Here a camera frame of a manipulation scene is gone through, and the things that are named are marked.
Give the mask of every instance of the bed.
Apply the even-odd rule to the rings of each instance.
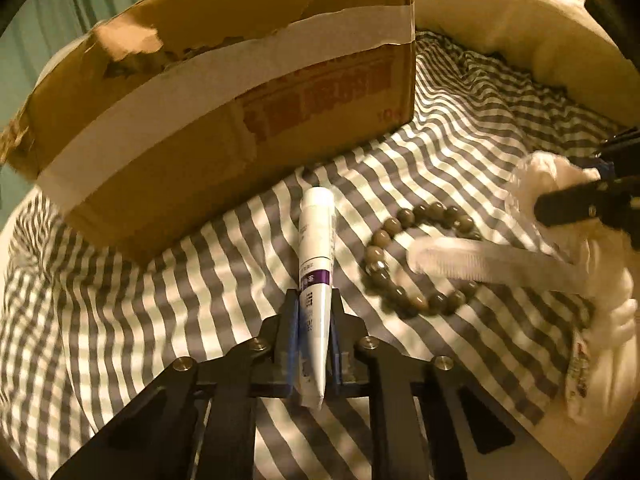
[[[405,354],[455,356],[585,478],[638,394],[635,339],[607,374],[597,430],[584,431],[566,416],[562,384],[588,302],[486,285],[454,316],[400,319],[364,287],[360,266],[386,216],[434,200],[460,206],[489,240],[540,250],[539,233],[504,212],[511,171],[533,150],[590,155],[639,122],[638,73],[569,0],[415,0],[415,20],[412,122],[299,168],[146,269],[89,245],[38,190],[16,209],[0,238],[0,428],[35,478],[49,478],[176,357],[211,359],[257,335],[296,284],[296,222],[311,186],[338,197],[334,285],[347,311]],[[424,233],[438,235],[412,232],[391,256]],[[318,414],[265,399],[255,477],[370,478],[367,425],[364,399]]]

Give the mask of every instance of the cardboard box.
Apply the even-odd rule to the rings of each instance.
[[[411,120],[412,0],[142,0],[25,102],[0,155],[141,264],[294,168]]]

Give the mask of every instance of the printed number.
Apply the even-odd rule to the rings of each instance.
[[[391,108],[386,108],[385,110],[378,112],[378,122],[389,123],[392,120],[399,121],[400,116],[401,116],[401,113],[399,108],[396,108],[395,110],[392,110]]]

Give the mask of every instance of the white comb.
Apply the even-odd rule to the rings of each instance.
[[[421,237],[406,254],[416,274],[460,278],[476,282],[523,286],[581,294],[586,277],[578,267],[545,253],[462,238]]]

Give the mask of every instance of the tube cap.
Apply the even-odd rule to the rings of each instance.
[[[302,209],[312,205],[325,207],[335,207],[334,194],[325,187],[312,187],[307,189],[302,195]]]

